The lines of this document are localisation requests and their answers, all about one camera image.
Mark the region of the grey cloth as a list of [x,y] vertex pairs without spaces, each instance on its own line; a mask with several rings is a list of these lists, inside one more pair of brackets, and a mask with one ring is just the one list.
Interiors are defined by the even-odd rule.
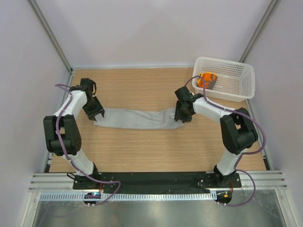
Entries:
[[97,115],[94,125],[131,130],[173,130],[184,126],[182,121],[169,118],[169,114],[175,114],[174,107],[158,112],[106,108],[105,116]]

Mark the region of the orange grey giraffe towel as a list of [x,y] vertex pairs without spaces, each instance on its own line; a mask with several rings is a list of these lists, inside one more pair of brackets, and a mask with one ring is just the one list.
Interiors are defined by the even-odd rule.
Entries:
[[200,88],[212,90],[216,84],[218,77],[211,72],[200,73],[197,78],[196,85]]

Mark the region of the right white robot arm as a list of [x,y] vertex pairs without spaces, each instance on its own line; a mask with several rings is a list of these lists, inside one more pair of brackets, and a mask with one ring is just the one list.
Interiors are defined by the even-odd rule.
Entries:
[[247,109],[229,109],[211,102],[202,94],[192,94],[186,86],[175,91],[177,97],[175,121],[191,122],[200,114],[220,124],[225,151],[214,167],[213,181],[225,187],[235,175],[235,164],[245,151],[258,140],[258,135]]

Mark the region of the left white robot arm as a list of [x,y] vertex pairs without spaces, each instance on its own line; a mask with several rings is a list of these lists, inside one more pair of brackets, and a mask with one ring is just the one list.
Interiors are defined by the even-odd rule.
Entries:
[[89,120],[104,117],[105,110],[95,96],[97,85],[89,78],[80,80],[80,84],[69,87],[57,84],[67,92],[67,98],[53,115],[43,119],[45,141],[48,152],[67,160],[76,171],[69,173],[74,189],[96,189],[100,186],[100,175],[96,165],[82,150],[82,139],[76,119],[83,110]]

